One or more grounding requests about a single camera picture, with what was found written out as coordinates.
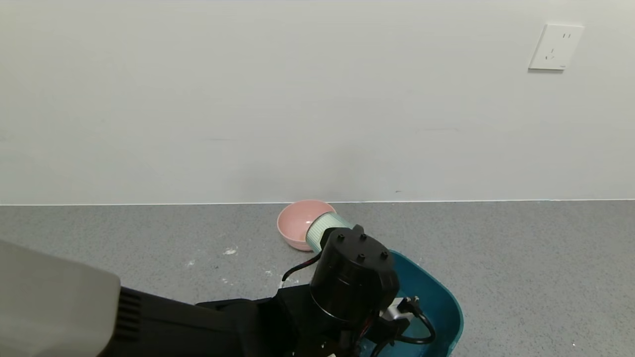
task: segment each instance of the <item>power socket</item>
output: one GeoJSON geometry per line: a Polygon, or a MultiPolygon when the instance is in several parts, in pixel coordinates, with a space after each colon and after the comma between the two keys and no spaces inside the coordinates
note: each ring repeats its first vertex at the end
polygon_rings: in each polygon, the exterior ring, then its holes
{"type": "Polygon", "coordinates": [[[545,25],[529,68],[565,70],[583,31],[583,26],[545,25]]]}

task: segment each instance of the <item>black cable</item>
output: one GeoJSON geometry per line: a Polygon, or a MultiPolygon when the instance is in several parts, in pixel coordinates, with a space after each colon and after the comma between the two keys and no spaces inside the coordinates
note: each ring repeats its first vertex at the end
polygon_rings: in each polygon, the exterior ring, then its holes
{"type": "Polygon", "coordinates": [[[352,343],[351,343],[352,346],[359,345],[359,343],[361,342],[361,339],[364,337],[366,332],[370,330],[371,326],[373,326],[373,324],[375,323],[375,321],[377,321],[378,318],[379,318],[379,312],[373,310],[370,313],[370,316],[366,319],[366,322],[364,322],[364,325],[360,329],[359,334],[357,334],[356,336],[355,335],[352,336],[352,343]]]}
{"type": "Polygon", "coordinates": [[[434,339],[436,338],[436,331],[434,331],[434,327],[432,326],[432,323],[430,323],[430,320],[428,320],[428,318],[420,312],[417,312],[417,317],[419,318],[419,320],[421,320],[422,323],[424,323],[424,326],[428,329],[428,331],[430,331],[430,336],[418,339],[400,335],[395,338],[395,341],[401,341],[407,344],[429,344],[434,341],[434,339]]]}
{"type": "Polygon", "coordinates": [[[384,347],[386,347],[387,344],[392,343],[393,341],[405,342],[407,344],[430,344],[432,343],[432,341],[434,341],[434,339],[436,339],[436,331],[434,330],[432,323],[430,323],[430,320],[428,320],[428,317],[426,317],[418,307],[410,306],[408,310],[410,310],[411,313],[417,315],[419,320],[421,320],[421,322],[430,332],[430,336],[423,337],[423,338],[415,338],[415,337],[399,335],[395,337],[394,340],[385,339],[382,342],[379,342],[375,346],[375,348],[373,348],[373,352],[370,354],[370,357],[377,357],[379,353],[384,349],[384,347]]]}
{"type": "Polygon", "coordinates": [[[386,347],[387,344],[391,343],[389,339],[383,340],[379,342],[375,348],[373,348],[373,352],[370,354],[370,357],[377,357],[379,353],[386,347]]]}
{"type": "Polygon", "coordinates": [[[282,281],[286,281],[286,279],[289,277],[289,275],[295,273],[296,271],[304,269],[304,268],[308,267],[309,265],[317,262],[321,256],[322,256],[322,252],[319,252],[315,257],[307,260],[306,262],[304,262],[302,264],[298,264],[295,267],[292,267],[291,269],[287,270],[287,272],[284,275],[282,275],[282,281]]]}

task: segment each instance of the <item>speckled floor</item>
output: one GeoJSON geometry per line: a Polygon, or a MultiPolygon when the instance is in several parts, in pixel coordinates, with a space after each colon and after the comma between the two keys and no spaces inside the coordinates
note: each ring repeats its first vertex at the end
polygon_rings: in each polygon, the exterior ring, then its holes
{"type": "MultiPolygon", "coordinates": [[[[278,236],[282,207],[0,206],[0,239],[184,302],[256,299],[309,256],[278,236]]],[[[635,201],[335,208],[453,292],[465,317],[454,356],[635,353],[635,201]]]]}

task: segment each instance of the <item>black vent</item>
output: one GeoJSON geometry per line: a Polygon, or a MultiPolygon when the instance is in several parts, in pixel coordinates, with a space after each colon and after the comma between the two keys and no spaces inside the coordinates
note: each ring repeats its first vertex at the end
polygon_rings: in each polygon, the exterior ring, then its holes
{"type": "Polygon", "coordinates": [[[119,293],[119,310],[117,311],[114,339],[136,342],[139,339],[141,297],[128,289],[126,290],[122,289],[119,293]]]}

